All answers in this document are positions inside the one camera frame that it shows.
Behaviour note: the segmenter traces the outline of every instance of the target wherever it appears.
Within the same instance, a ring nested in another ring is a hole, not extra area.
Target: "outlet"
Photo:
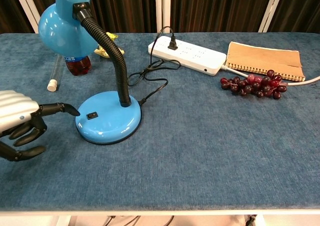
[[[176,39],[177,49],[169,49],[171,38],[161,36],[156,41],[149,44],[148,52],[154,45],[152,55],[164,60],[178,60],[180,64],[189,69],[215,76],[221,66],[226,62],[227,55],[209,48],[201,47],[192,43]]]

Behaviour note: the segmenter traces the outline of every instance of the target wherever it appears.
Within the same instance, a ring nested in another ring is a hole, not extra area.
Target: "plastic bottle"
[[[69,71],[75,75],[86,75],[91,69],[91,61],[88,56],[85,57],[64,57],[65,64]]]
[[[58,54],[52,69],[49,84],[46,87],[50,92],[55,92],[57,90],[58,84],[60,84],[64,68],[65,64],[63,61],[63,56]]]

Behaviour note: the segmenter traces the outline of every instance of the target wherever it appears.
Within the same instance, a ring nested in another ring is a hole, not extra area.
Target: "robotic hand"
[[[0,91],[0,138],[9,135],[10,140],[21,137],[31,129],[31,133],[14,142],[15,147],[30,143],[39,138],[46,130],[42,116],[58,112],[79,116],[80,113],[70,104],[51,103],[38,105],[31,98],[13,90]],[[16,151],[0,141],[0,157],[9,161],[31,159],[46,150],[44,146],[36,146],[24,151]]]

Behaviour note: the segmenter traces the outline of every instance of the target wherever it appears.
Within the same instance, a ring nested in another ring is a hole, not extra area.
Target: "lamp base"
[[[131,105],[120,105],[117,91],[98,93],[79,107],[75,125],[81,136],[90,143],[110,145],[130,137],[139,127],[142,113],[138,101],[131,97]]]

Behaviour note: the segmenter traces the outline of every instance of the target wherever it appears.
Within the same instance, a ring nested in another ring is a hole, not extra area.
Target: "notebook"
[[[266,75],[268,70],[285,80],[305,81],[300,53],[296,50],[284,50],[255,47],[238,42],[230,42],[225,65],[229,68]]]

